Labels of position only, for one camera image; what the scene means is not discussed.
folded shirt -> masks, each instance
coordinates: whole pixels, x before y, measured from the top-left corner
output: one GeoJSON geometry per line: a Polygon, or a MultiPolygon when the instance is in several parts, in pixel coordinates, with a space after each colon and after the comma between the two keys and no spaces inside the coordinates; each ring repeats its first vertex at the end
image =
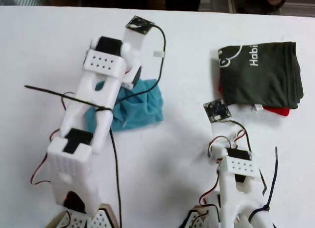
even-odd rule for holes
{"type": "Polygon", "coordinates": [[[225,103],[296,109],[303,88],[295,48],[294,42],[282,42],[220,49],[225,103]]]}

teal towel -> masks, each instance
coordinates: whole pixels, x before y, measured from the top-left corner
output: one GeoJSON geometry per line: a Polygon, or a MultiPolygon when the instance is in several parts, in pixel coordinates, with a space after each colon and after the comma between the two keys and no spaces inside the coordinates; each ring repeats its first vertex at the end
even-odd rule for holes
{"type": "MultiPolygon", "coordinates": [[[[151,88],[155,84],[155,79],[139,79],[132,90],[120,88],[117,99],[122,99],[134,93],[151,88]]],[[[102,89],[104,82],[96,85],[96,90],[102,89]]],[[[159,87],[154,87],[151,91],[136,97],[128,98],[113,109],[114,119],[112,122],[112,131],[130,130],[143,127],[163,120],[162,113],[163,100],[159,87]]],[[[94,133],[96,128],[95,108],[91,107],[84,115],[87,130],[94,133]]]]}

